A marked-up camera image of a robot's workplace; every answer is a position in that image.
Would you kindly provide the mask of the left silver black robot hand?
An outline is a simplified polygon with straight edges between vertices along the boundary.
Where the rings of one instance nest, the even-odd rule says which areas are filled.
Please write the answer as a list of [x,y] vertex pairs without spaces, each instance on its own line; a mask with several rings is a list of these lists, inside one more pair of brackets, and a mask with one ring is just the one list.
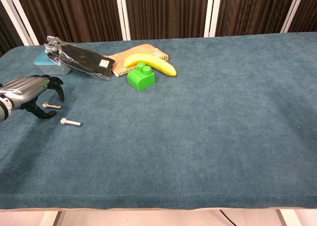
[[56,90],[64,102],[63,81],[49,75],[32,75],[14,78],[0,85],[0,120],[6,120],[13,110],[26,110],[39,119],[49,119],[56,111],[45,112],[36,101],[47,89]]

